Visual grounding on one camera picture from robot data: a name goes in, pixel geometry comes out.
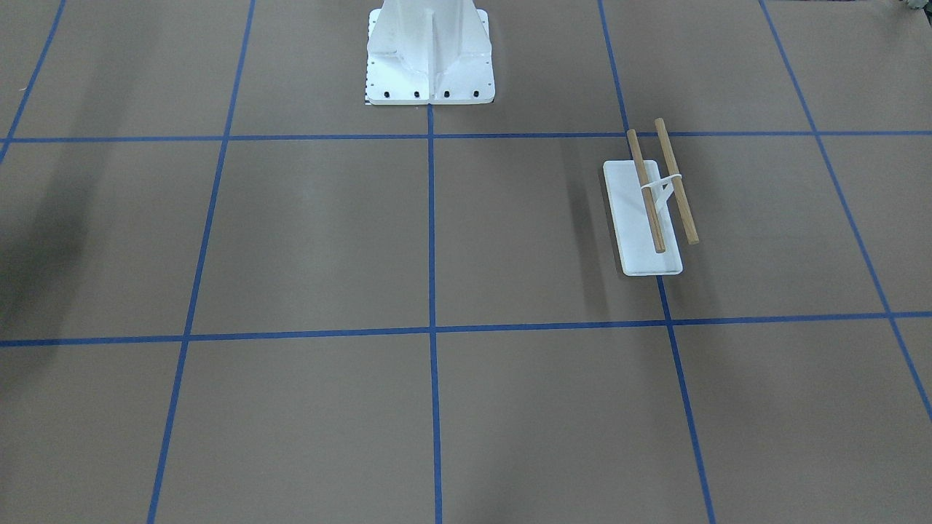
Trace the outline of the white towel rack base tray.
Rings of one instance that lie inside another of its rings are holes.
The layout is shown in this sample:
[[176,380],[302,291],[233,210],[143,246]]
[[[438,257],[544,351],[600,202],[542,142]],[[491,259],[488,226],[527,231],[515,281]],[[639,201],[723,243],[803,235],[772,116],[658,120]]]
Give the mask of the white towel rack base tray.
[[[662,178],[655,160],[645,163],[650,181]],[[669,209],[658,215],[666,251],[655,252],[633,160],[609,160],[603,163],[603,172],[623,274],[649,277],[682,273],[684,266]]]

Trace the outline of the wooden rack bar inner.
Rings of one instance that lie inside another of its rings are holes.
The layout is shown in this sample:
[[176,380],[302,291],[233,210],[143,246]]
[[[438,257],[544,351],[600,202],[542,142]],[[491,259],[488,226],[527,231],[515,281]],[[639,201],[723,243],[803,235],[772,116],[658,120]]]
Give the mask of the wooden rack bar inner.
[[648,219],[650,236],[652,236],[652,243],[653,246],[655,246],[656,253],[664,253],[666,251],[665,239],[663,238],[663,230],[661,229],[661,223],[658,217],[655,197],[652,193],[652,187],[649,186],[650,179],[648,176],[648,170],[643,153],[639,145],[638,133],[634,129],[628,129],[626,130],[626,137],[631,150],[631,156],[633,165],[636,169],[636,175],[638,175],[640,194],[642,196],[646,217]]

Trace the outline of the wooden rack bar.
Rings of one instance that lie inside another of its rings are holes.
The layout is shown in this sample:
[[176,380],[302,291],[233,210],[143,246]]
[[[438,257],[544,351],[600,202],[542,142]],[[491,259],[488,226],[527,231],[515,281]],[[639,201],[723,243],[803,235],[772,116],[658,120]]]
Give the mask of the wooden rack bar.
[[663,153],[663,160],[665,160],[668,176],[671,178],[674,196],[676,198],[676,204],[678,205],[680,219],[682,219],[687,242],[689,245],[698,245],[700,238],[696,229],[695,218],[693,217],[692,209],[690,209],[690,201],[682,181],[682,173],[678,166],[678,160],[676,160],[672,140],[667,132],[665,120],[663,120],[662,117],[657,117],[655,119],[655,129]]
[[648,176],[648,170],[643,153],[639,145],[638,133],[634,129],[628,129],[626,130],[626,137],[631,150],[631,156],[633,165],[636,169],[636,175],[638,175],[640,194],[642,196],[646,217],[648,219],[650,236],[652,236],[652,243],[653,246],[655,246],[656,253],[664,253],[666,251],[665,239],[663,238],[663,230],[661,229],[661,223],[658,217],[655,197],[652,193],[652,187],[649,186],[650,179]]

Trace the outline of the wooden rack bar outer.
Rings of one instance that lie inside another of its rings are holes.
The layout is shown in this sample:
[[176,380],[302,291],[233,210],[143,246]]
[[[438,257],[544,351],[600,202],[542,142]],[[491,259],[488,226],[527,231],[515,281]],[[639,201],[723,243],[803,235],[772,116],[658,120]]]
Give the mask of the wooden rack bar outer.
[[682,181],[682,173],[678,166],[678,160],[676,160],[672,140],[667,132],[665,120],[663,120],[662,117],[657,117],[655,119],[655,129],[663,153],[663,160],[665,160],[668,176],[671,178],[674,196],[676,198],[676,204],[678,205],[680,219],[682,219],[687,242],[689,245],[698,245],[700,238],[696,229],[695,218],[693,217],[692,209],[690,209],[690,201]]

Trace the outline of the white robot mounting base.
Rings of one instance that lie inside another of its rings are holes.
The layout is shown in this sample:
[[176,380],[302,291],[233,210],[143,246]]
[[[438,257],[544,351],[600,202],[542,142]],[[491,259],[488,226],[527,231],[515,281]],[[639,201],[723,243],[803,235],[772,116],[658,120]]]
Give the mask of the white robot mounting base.
[[364,100],[373,106],[489,104],[489,14],[473,1],[385,1],[368,14]]

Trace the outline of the brown table mat blue grid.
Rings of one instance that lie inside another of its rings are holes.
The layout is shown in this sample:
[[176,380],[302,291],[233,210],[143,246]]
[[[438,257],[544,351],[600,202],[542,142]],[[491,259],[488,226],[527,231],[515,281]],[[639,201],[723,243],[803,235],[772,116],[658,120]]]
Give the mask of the brown table mat blue grid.
[[2,3],[4,523],[930,521],[923,14],[482,1],[378,107],[379,6]]

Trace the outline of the white rack bracket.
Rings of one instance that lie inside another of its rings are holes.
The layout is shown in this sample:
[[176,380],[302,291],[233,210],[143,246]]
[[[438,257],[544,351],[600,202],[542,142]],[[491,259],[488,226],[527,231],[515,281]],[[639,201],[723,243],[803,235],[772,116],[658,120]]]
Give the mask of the white rack bracket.
[[643,183],[640,186],[642,190],[649,190],[649,195],[652,197],[653,205],[655,206],[656,213],[664,213],[667,210],[667,202],[673,195],[679,193],[678,188],[682,185],[682,174],[674,173],[663,178],[660,178],[656,181],[650,181],[649,183]]

